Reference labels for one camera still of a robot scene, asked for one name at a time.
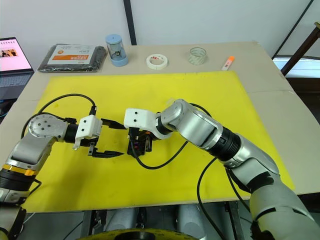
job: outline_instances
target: pencil sharpener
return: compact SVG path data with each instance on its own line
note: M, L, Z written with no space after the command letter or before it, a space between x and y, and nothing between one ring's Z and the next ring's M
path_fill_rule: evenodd
M128 63L128 57L122 44L121 36L118 34L111 34L106 36L105 41L112 64L116 67L126 65Z

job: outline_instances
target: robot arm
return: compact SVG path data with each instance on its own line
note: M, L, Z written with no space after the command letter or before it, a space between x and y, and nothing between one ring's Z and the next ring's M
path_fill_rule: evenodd
M0 171L0 240L14 240L21 230L26 210L20 205L32 193L30 187L50 155L55 142L73 143L73 149L89 147L88 155L112 158L121 152L98 152L95 147L102 125L125 129L123 125L95 115L83 117L79 124L68 123L50 114L35 116L27 134L16 144Z
M179 132L190 143L218 157L237 185L251 193L254 239L320 240L320 227L295 193L282 183L272 158L190 103L178 99L157 114L129 108L124 126L150 131L158 139Z

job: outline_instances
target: table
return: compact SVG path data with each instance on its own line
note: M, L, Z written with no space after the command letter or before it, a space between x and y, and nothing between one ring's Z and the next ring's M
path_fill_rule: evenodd
M188 62L193 47L206 49L208 57L204 64L196 66ZM230 70L237 73L278 149L295 184L295 192L320 192L320 125L257 42L127 46L125 50L129 64L122 67L113 66L107 56L102 70L96 73L36 72L0 124L0 163L6 161L20 139L22 126L34 112L52 76L210 72L219 71L229 56L235 56ZM149 69L146 57L154 53L167 56L169 65L158 71Z

